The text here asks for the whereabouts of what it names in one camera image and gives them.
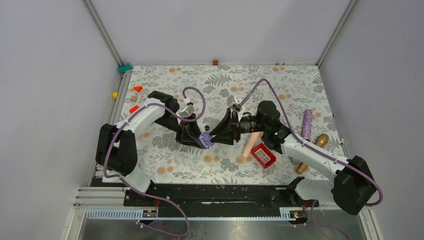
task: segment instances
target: purple object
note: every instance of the purple object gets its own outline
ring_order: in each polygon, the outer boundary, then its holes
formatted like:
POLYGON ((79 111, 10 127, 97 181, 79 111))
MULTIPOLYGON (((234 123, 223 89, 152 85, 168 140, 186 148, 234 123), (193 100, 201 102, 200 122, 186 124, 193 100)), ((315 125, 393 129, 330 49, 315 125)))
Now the purple object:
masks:
POLYGON ((303 115, 302 132, 300 135, 305 140, 311 141, 312 132, 312 109, 306 109, 303 115))
POLYGON ((208 131, 204 131, 202 134, 200 134, 199 136, 199 140, 201 142, 201 144, 206 148, 209 149, 212 145, 214 145, 213 142, 211 142, 211 135, 209 135, 208 131))

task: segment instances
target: red block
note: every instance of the red block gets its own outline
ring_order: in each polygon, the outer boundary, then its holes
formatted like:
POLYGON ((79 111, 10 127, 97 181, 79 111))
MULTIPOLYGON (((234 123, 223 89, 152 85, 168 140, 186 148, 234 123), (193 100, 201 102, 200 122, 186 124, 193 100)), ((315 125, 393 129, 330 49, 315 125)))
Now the red block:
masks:
POLYGON ((137 109, 139 109, 139 106, 135 105, 135 106, 133 106, 133 107, 129 110, 129 113, 130 113, 130 114, 132 114, 132 113, 134 113, 137 109))
POLYGON ((143 87, 142 86, 135 86, 134 90, 136 90, 139 93, 143 90, 143 87))
POLYGON ((263 144, 259 144, 251 151, 253 157, 262 165, 263 168, 268 168, 276 161, 276 156, 263 144))

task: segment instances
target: peach colored stick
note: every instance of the peach colored stick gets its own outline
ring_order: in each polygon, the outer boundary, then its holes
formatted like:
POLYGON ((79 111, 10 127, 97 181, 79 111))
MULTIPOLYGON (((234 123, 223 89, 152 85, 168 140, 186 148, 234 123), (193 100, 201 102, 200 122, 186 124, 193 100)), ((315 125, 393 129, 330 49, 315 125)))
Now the peach colored stick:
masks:
POLYGON ((253 146, 256 143, 256 140, 258 140, 258 138, 262 137, 262 134, 264 134, 263 131, 258 131, 258 132, 253 132, 250 134, 250 138, 249 141, 247 141, 246 147, 244 148, 243 151, 243 157, 247 158, 249 156, 249 154, 252 151, 253 146))

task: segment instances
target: metal corner post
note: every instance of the metal corner post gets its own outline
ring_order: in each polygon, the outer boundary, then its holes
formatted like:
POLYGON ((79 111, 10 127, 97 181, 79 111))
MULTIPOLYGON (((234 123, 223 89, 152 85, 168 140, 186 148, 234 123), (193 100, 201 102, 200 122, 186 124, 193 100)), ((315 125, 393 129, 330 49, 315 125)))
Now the metal corner post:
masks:
POLYGON ((336 41, 337 37, 339 36, 340 32, 342 31, 343 27, 345 26, 346 21, 348 20, 349 16, 352 13, 352 10, 354 9, 355 5, 357 4, 359 0, 350 0, 349 4, 347 5, 346 9, 343 12, 343 15, 341 15, 340 20, 338 21, 334 31, 331 34, 331 37, 327 43, 327 45, 324 48, 324 51, 321 53, 321 56, 319 56, 318 61, 315 65, 318 66, 320 69, 323 65, 327 55, 330 52, 330 49, 333 47, 334 42, 336 41))
POLYGON ((93 2, 91 0, 82 0, 82 2, 84 3, 85 8, 87 8, 88 14, 90 15, 91 19, 93 20, 98 32, 101 35, 101 38, 103 38, 103 40, 104 40, 104 44, 106 44, 106 47, 109 49, 110 54, 112 55, 116 64, 118 65, 118 67, 123 67, 125 65, 124 61, 122 60, 121 56, 119 55, 117 48, 115 47, 114 43, 112 42, 112 39, 108 34, 108 31, 106 31, 106 28, 103 25, 103 22, 100 19, 100 16, 97 13, 96 8, 93 5, 93 2))

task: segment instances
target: white label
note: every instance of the white label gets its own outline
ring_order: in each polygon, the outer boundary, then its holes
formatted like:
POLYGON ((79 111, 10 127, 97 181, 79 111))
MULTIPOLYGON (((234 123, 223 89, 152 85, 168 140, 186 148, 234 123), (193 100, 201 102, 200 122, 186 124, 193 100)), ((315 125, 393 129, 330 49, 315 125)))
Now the white label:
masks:
POLYGON ((264 163, 268 163, 271 160, 271 157, 268 156, 264 150, 262 150, 262 148, 259 148, 258 150, 256 150, 254 152, 254 154, 256 154, 256 156, 264 163))

